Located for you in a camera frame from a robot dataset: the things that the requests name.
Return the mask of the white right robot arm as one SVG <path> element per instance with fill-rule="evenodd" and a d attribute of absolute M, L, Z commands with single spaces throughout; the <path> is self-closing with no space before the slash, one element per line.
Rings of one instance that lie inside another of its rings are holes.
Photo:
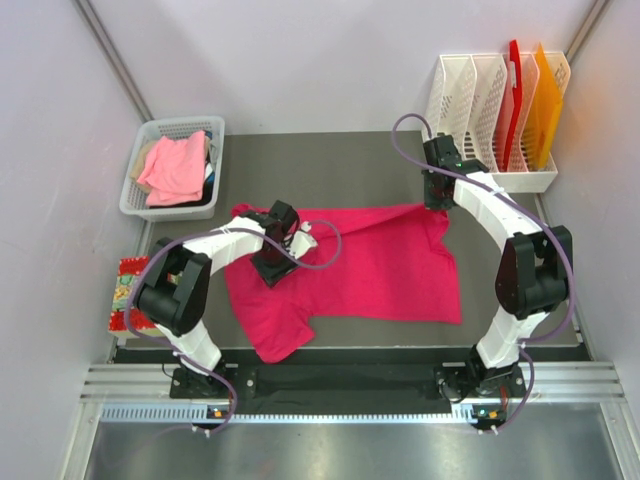
<path fill-rule="evenodd" d="M 520 351 L 534 330 L 569 295 L 572 236 L 549 228 L 515 205 L 479 160 L 461 157 L 451 136 L 423 144 L 427 169 L 424 203 L 435 211 L 460 207 L 501 251 L 495 279 L 498 309 L 486 334 L 472 347 L 462 372 L 446 374 L 443 394 L 461 401 L 492 394 L 514 375 Z"/>

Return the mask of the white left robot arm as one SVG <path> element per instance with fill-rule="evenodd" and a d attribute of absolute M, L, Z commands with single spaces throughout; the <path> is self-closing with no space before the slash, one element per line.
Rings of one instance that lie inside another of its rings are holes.
<path fill-rule="evenodd" d="M 217 234 L 177 244 L 159 255 L 134 297 L 134 307 L 151 320 L 193 371 L 192 384 L 205 396 L 226 387 L 222 358 L 203 323 L 212 274 L 245 259 L 268 287 L 298 267 L 317 242 L 297 212 L 278 201 L 266 212 L 249 210 Z"/>

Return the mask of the magenta t shirt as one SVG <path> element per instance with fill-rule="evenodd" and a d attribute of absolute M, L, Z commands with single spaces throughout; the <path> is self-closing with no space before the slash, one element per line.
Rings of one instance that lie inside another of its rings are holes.
<path fill-rule="evenodd" d="M 314 317 L 462 321 L 446 213 L 420 204 L 303 209 L 318 242 L 298 268 L 268 287 L 247 257 L 224 270 L 232 311 L 258 356 L 277 363 L 311 341 Z"/>

